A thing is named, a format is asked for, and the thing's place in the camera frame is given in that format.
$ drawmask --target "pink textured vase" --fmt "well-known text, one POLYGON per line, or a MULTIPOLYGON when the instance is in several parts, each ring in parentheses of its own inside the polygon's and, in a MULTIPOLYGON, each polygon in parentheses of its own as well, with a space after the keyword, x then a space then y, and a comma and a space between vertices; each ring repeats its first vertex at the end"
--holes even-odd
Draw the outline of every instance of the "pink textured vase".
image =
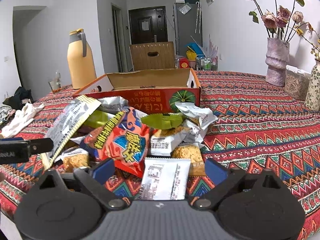
POLYGON ((289 63, 290 44, 277 38, 268 38, 266 64, 268 71, 266 81, 272 85, 283 87, 285 69, 289 63))

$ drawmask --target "flower vase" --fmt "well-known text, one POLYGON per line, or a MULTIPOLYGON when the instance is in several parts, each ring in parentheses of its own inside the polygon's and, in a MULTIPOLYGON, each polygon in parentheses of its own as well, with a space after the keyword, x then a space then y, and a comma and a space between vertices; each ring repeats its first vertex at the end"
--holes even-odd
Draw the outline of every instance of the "flower vase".
POLYGON ((316 65, 313 67, 308 87, 305 106, 312 111, 320 109, 320 61, 316 60, 316 65))
POLYGON ((266 82, 284 87, 285 70, 289 63, 290 44, 277 38, 268 38, 268 51, 266 64, 268 71, 266 82))

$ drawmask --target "screw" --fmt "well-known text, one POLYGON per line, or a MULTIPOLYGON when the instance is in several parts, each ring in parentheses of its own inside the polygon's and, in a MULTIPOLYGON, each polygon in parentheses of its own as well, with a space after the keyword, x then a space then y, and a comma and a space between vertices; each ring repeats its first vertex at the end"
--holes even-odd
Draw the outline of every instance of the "screw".
POLYGON ((202 198, 202 199, 198 199, 195 202, 195 205, 199 208, 207 208, 211 205, 211 201, 209 199, 202 198))
POLYGON ((122 199, 112 199, 109 201, 109 206, 112 208, 121 208, 124 206, 124 201, 122 199))

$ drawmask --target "gray refrigerator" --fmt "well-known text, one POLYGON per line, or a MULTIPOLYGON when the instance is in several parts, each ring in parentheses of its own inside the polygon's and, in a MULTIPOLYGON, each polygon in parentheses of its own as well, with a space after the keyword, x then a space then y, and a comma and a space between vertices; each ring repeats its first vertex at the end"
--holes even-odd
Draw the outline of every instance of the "gray refrigerator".
POLYGON ((184 3, 174 3, 174 27, 176 32, 176 54, 180 56, 187 56, 186 52, 188 49, 187 44, 194 42, 191 36, 195 41, 202 46, 202 25, 200 24, 200 34, 199 34, 199 23, 196 29, 196 18, 197 18, 197 4, 189 4, 191 10, 186 14, 183 14, 179 9, 183 7, 184 3))

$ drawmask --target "patterned tablecloth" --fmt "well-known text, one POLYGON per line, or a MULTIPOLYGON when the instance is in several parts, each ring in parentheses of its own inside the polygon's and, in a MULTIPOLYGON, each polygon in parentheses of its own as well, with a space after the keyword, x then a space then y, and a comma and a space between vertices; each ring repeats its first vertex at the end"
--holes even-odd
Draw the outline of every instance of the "patterned tablecloth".
MULTIPOLYGON (((204 160, 214 158, 228 168, 238 166, 249 173, 273 169, 306 212, 299 239, 316 233, 320 226, 320 114, 266 83, 264 76, 211 71, 197 75, 201 106, 219 117, 205 138, 204 160)), ((44 103, 44 110, 17 137, 42 138, 73 92, 67 86, 39 100, 36 105, 44 103)), ((0 183, 0 204, 11 218, 43 166, 40 157, 33 156, 28 163, 2 165, 0 172, 6 176, 0 183)), ((140 179, 117 170, 106 187, 118 195, 134 196, 140 179)), ((207 177, 189 178, 187 194, 201 195, 213 187, 207 177)))

